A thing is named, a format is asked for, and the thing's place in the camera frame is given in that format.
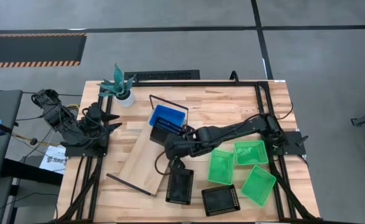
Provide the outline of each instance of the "potted plant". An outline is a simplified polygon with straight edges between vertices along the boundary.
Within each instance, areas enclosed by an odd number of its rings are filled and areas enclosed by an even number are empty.
[[[113,73],[114,83],[104,79],[103,83],[98,84],[100,87],[105,89],[104,92],[99,93],[99,96],[114,96],[119,102],[120,106],[131,106],[134,103],[134,94],[131,90],[134,77],[131,77],[127,80],[127,82],[124,82],[124,77],[120,71],[120,68],[117,64],[115,64]]]

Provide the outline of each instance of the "green plastic basket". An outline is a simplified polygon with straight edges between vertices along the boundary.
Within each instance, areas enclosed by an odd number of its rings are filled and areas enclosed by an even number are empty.
[[[219,149],[211,153],[210,168],[208,169],[208,180],[219,184],[232,184],[233,180],[233,152],[226,152]]]
[[[268,156],[263,141],[241,141],[234,143],[238,165],[267,164]]]
[[[263,207],[275,182],[276,177],[255,165],[242,187],[242,194]]]

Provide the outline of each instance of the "black basket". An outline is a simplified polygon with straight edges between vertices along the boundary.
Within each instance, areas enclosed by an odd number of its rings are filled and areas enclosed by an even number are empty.
[[[206,216],[220,215],[240,210],[234,185],[225,185],[201,191]]]
[[[165,201],[190,205],[192,197],[193,170],[175,169],[171,171]]]

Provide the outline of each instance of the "wooden table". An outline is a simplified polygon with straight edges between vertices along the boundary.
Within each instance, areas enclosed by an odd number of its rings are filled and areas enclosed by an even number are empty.
[[[86,82],[81,99],[80,113],[82,108],[86,108],[92,102],[98,100],[99,86],[97,83],[99,82]],[[276,117],[286,115],[291,109],[286,83],[269,81],[269,88]],[[241,122],[250,115],[257,114],[258,105],[256,92],[253,87],[157,86],[133,87],[133,92],[136,102],[131,107],[122,108],[115,100],[112,103],[111,113],[119,114],[121,117],[117,122],[123,122],[123,124],[110,135],[108,155],[103,160],[103,169],[100,177],[95,222],[254,222],[278,220],[273,192],[271,192],[266,204],[262,208],[240,193],[241,187],[252,166],[236,165],[233,184],[238,192],[241,210],[206,217],[201,190],[219,186],[219,184],[207,181],[209,154],[196,158],[183,158],[187,169],[195,171],[191,205],[165,202],[167,177],[163,178],[156,197],[145,195],[106,177],[107,173],[117,174],[120,172],[124,161],[129,156],[129,152],[152,111],[149,102],[150,94],[188,107],[189,125],[199,128],[211,125],[227,126]],[[264,105],[266,105],[264,94],[262,94],[262,98]],[[294,113],[280,120],[280,125],[285,131],[297,129]],[[258,134],[245,136],[224,142],[220,145],[220,148],[232,151],[234,141],[258,138]],[[291,189],[309,212],[319,216],[307,166],[297,156],[285,156],[285,160]],[[74,157],[67,162],[57,204],[60,214],[63,214],[70,204],[79,161],[80,158]],[[268,165],[263,165],[262,167],[268,169]],[[82,177],[83,171],[80,172],[76,195],[80,191]],[[280,193],[285,217],[288,217],[287,201],[281,188]],[[90,200],[86,199],[83,218],[88,215],[89,202]]]

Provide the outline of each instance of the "blue bin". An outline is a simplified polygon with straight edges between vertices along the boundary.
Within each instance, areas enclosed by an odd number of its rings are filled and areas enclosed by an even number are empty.
[[[150,118],[149,124],[153,126],[159,117],[170,121],[175,125],[181,126],[185,119],[185,113],[166,106],[157,105],[152,117]]]

